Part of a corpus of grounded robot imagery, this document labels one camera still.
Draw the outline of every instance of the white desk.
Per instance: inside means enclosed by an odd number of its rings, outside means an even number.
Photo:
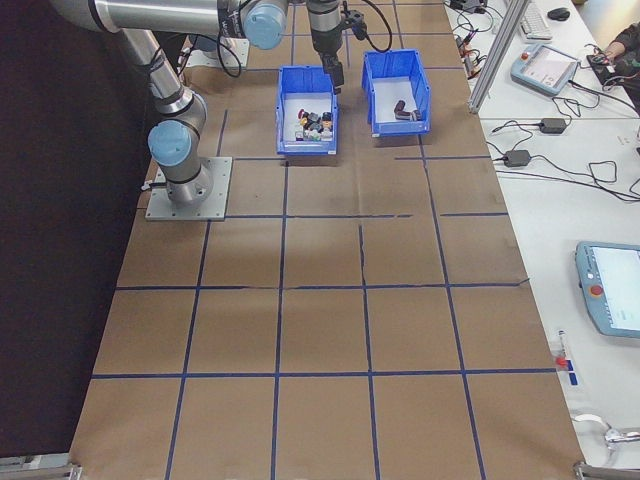
[[[559,50],[572,55],[582,61],[583,66],[587,67],[588,62],[585,59],[587,54],[593,53],[592,47],[585,47],[588,43],[595,43],[591,33],[580,19],[578,12],[570,0],[535,0],[540,12],[546,15],[548,10],[557,7],[566,7],[571,11],[571,16],[565,22],[557,22],[547,20],[549,27],[553,33],[553,41],[549,44]],[[506,4],[504,0],[496,0],[490,3],[490,6],[498,10],[501,14],[506,12]],[[456,26],[458,13],[451,9],[447,9],[449,20],[453,27]],[[495,12],[490,11],[494,18],[498,19]],[[491,25],[491,20],[487,15],[482,14],[465,14],[471,20],[476,28],[484,30]],[[460,36],[465,35],[463,29],[457,29],[456,33]],[[483,55],[489,53],[491,44],[495,39],[495,35],[490,31],[481,32],[471,41],[471,47],[480,50]],[[481,118],[520,118],[520,119],[541,119],[544,117],[559,116],[556,107],[550,97],[535,92],[529,88],[519,85],[511,80],[510,71],[513,61],[517,59],[522,51],[529,44],[524,42],[522,35],[515,35],[503,61],[500,66],[496,78],[491,89],[480,109]],[[590,68],[578,69],[575,81],[585,87],[601,91],[601,85]],[[629,102],[627,94],[621,87],[615,87],[607,92],[617,98]],[[592,94],[579,91],[567,85],[562,92],[561,97],[574,98],[582,104],[594,105],[595,97]],[[561,107],[566,113],[571,113],[566,107]],[[612,99],[602,97],[600,105],[597,109],[582,109],[582,118],[637,118],[637,114],[629,107],[622,105]]]
[[[492,134],[501,122],[483,120],[487,140],[502,150],[525,136],[517,128]],[[640,120],[578,121],[561,136],[537,132],[519,148],[545,155],[563,168],[586,172],[589,161],[614,160],[619,185],[640,177],[636,132]],[[506,170],[498,165],[498,170]],[[540,159],[527,173],[568,178]],[[623,204],[587,187],[498,174],[540,315],[550,341],[567,332],[580,386],[563,385],[571,410],[597,412],[612,425],[640,426],[640,340],[599,334],[588,317],[573,253],[581,240],[640,243],[640,204]],[[589,463],[601,464],[605,449],[593,426],[577,426]],[[640,467],[640,444],[620,449],[614,466]]]
[[[551,45],[581,59],[591,53],[584,45],[593,43],[593,38],[570,0],[533,1],[543,14],[561,6],[571,11],[571,17],[564,23],[548,22],[554,35]],[[506,10],[503,0],[492,2],[491,6],[501,12]],[[455,27],[458,15],[452,11],[448,14]],[[476,27],[486,28],[489,20],[483,17],[470,16]],[[471,47],[486,54],[493,38],[490,32],[479,33]],[[559,117],[549,97],[510,79],[512,61],[525,45],[522,37],[516,36],[480,110],[487,140],[503,151],[526,137],[516,127],[492,134],[491,130],[505,120],[530,123],[543,117]],[[600,90],[590,69],[579,70],[575,80]],[[628,101],[620,87],[614,91],[617,97]],[[571,87],[565,87],[561,96],[587,105],[594,103],[591,95]],[[589,162],[614,160],[619,169],[616,189],[626,191],[640,178],[640,155],[636,152],[636,147],[640,147],[636,136],[639,127],[640,119],[631,109],[603,97],[596,110],[583,109],[582,118],[574,119],[564,134],[549,136],[535,131],[534,137],[518,148],[585,173]],[[500,157],[493,148],[490,151],[494,158]],[[497,164],[496,169],[506,167]],[[540,159],[533,160],[522,171],[568,178]],[[617,428],[640,427],[640,340],[607,337],[597,332],[578,288],[574,261],[576,245],[582,240],[640,243],[640,204],[624,204],[595,189],[564,182],[507,174],[498,177],[549,341],[557,341],[560,329],[567,333],[579,378],[577,387],[568,381],[563,383],[569,409],[572,413],[600,414]],[[602,430],[594,424],[574,426],[587,462],[602,465],[607,457]],[[640,468],[640,443],[621,446],[611,466]]]

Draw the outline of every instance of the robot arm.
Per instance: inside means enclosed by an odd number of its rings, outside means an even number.
[[[148,75],[155,107],[165,117],[151,131],[149,148],[166,178],[169,199],[189,208],[205,201],[213,174],[197,149],[206,104],[180,82],[151,30],[247,38],[258,48],[270,49],[285,31],[289,0],[50,1],[72,23],[116,35],[130,61]],[[337,57],[342,31],[352,28],[360,38],[358,32],[366,28],[362,14],[348,11],[346,2],[340,11],[339,1],[307,0],[313,46],[336,93],[344,83]]]

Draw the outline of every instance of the red emergency stop button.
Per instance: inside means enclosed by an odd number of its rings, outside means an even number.
[[[600,285],[591,285],[589,287],[589,293],[594,297],[599,297],[604,293],[604,289]]]

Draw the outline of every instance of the blue plastic storage bin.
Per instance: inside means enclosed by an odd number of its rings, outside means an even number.
[[[431,129],[431,88],[417,50],[365,52],[362,88],[369,100],[372,136],[413,135]],[[415,102],[421,119],[396,120],[393,110],[399,100],[406,102],[407,111],[414,110]]]
[[[331,140],[296,141],[298,111],[331,112]],[[280,67],[276,99],[276,150],[279,155],[335,155],[338,145],[338,101],[331,78],[315,65]]]

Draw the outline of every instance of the dark curtain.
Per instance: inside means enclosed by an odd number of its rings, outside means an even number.
[[[0,457],[69,450],[148,166],[111,35],[0,2]]]

